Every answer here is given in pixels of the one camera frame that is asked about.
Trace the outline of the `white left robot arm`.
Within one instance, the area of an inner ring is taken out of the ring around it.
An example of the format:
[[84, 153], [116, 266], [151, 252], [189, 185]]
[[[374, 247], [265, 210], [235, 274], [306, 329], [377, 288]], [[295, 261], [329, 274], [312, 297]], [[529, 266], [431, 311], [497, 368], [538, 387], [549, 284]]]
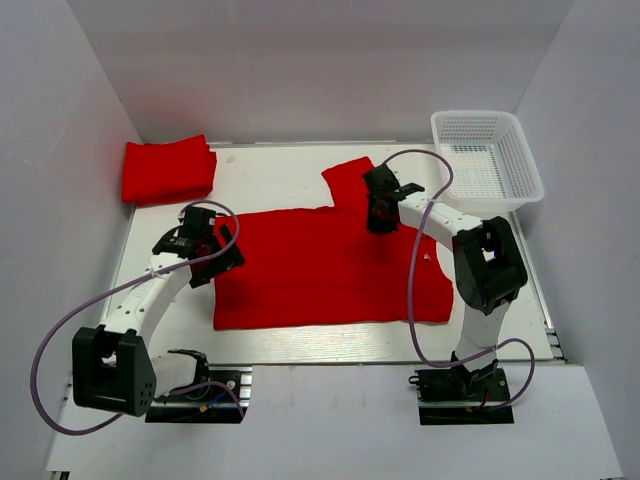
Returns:
[[160, 397], [205, 396], [211, 387], [205, 354], [171, 349], [152, 357], [154, 331], [185, 288], [206, 286], [245, 260], [238, 220], [218, 205], [186, 206], [179, 223], [153, 246], [141, 282], [101, 323], [72, 340], [73, 399], [85, 408], [140, 417]]

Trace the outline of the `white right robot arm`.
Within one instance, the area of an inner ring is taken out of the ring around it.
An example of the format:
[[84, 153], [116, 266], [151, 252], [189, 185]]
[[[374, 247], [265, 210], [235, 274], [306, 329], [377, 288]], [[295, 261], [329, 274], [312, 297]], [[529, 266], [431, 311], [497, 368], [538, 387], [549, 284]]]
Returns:
[[367, 228], [391, 232], [403, 225], [453, 254], [455, 291], [464, 302], [462, 329], [448, 367], [453, 390], [472, 399], [497, 368], [496, 346], [511, 303], [528, 275], [509, 222], [465, 214], [426, 196], [415, 183], [402, 186], [386, 165], [363, 175]]

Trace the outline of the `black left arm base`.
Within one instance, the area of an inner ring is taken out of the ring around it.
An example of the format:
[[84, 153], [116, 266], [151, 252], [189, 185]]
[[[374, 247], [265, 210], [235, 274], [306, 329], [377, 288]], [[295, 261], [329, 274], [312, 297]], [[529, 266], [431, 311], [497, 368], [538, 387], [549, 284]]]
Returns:
[[237, 397], [244, 413], [247, 412], [252, 386], [251, 367], [209, 366], [208, 381], [220, 386], [206, 386], [180, 396], [162, 396], [152, 403], [144, 420], [147, 424], [181, 425], [238, 425], [243, 420], [235, 401]]

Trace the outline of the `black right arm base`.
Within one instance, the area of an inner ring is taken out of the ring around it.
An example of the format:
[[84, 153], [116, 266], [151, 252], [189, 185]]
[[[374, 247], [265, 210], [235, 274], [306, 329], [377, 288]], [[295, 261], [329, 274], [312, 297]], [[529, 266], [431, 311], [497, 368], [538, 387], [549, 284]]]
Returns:
[[408, 378], [416, 389], [421, 426], [508, 425], [514, 423], [503, 369], [467, 385], [460, 370], [416, 370]]

